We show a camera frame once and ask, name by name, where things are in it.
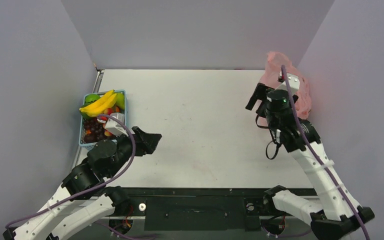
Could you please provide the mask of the pink plastic bag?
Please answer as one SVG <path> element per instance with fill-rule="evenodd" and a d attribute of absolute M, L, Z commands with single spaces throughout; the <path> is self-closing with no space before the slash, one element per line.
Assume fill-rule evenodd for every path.
<path fill-rule="evenodd" d="M 259 82 L 275 89 L 281 84 L 278 82 L 281 65 L 285 65 L 287 73 L 297 76 L 300 82 L 299 90 L 296 92 L 298 100 L 295 103 L 297 116 L 301 119 L 308 119 L 312 109 L 309 81 L 304 78 L 304 75 L 295 66 L 293 66 L 292 62 L 285 54 L 270 51 L 267 53 L 266 57 L 265 72 Z"/>

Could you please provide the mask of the yellow fake fruit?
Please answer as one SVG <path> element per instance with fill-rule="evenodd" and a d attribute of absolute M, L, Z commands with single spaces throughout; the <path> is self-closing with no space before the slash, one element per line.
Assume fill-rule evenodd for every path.
<path fill-rule="evenodd" d="M 100 99 L 95 102 L 79 108 L 79 111 L 89 117 L 97 117 L 102 114 L 106 109 L 112 108 L 117 100 L 117 93 L 115 90 L 106 92 Z"/>

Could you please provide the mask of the dark green fake lime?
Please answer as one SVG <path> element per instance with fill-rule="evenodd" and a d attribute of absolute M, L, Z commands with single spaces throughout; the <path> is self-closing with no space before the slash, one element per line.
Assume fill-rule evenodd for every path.
<path fill-rule="evenodd" d="M 89 120 L 89 119 L 93 118 L 93 117 L 89 116 L 86 112 L 80 111 L 80 114 L 81 114 L 82 118 L 85 120 Z"/>

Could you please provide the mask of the red fake fruit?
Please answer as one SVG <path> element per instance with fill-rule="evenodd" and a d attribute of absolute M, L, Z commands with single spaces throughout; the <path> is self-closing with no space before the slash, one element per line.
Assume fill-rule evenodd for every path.
<path fill-rule="evenodd" d="M 119 112 L 114 112 L 112 108 L 108 108 L 104 111 L 104 115 L 109 115 L 112 116 L 118 120 L 122 120 L 123 114 Z M 118 136 L 123 133 L 123 128 L 122 126 L 114 121 L 112 118 L 108 118 L 106 116 L 99 116 L 97 118 L 97 121 L 102 124 L 102 127 L 104 128 L 104 135 L 106 137 L 113 137 L 113 136 Z"/>

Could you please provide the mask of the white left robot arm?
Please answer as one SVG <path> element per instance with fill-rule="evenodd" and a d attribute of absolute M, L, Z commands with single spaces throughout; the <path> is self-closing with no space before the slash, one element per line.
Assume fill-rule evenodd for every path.
<path fill-rule="evenodd" d="M 66 240 L 98 219 L 131 210 L 131 200 L 120 186 L 108 186 L 125 173 L 134 157 L 151 155 L 162 135 L 139 127 L 116 140 L 100 140 L 86 158 L 64 178 L 53 196 L 24 224 L 6 227 L 5 240 Z"/>

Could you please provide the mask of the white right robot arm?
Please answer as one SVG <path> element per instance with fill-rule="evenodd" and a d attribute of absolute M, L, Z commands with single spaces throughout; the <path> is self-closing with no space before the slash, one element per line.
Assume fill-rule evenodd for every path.
<path fill-rule="evenodd" d="M 366 223 L 375 217 L 373 210 L 362 206 L 347 190 L 317 130 L 295 113 L 293 103 L 297 99 L 285 89 L 259 83 L 246 109 L 260 101 L 257 118 L 266 119 L 272 142 L 277 148 L 284 147 L 300 165 L 319 201 L 312 202 L 277 185 L 264 192 L 262 209 L 296 217 L 309 225 L 319 240 L 340 240 L 356 230 L 366 232 Z"/>

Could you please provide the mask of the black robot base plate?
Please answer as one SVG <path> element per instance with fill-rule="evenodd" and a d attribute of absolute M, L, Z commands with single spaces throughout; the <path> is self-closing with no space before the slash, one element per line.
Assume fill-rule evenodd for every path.
<path fill-rule="evenodd" d="M 107 220 L 111 227 L 145 231 L 259 231 L 284 229 L 287 214 L 264 205 L 266 188 L 127 187 L 129 205 Z"/>

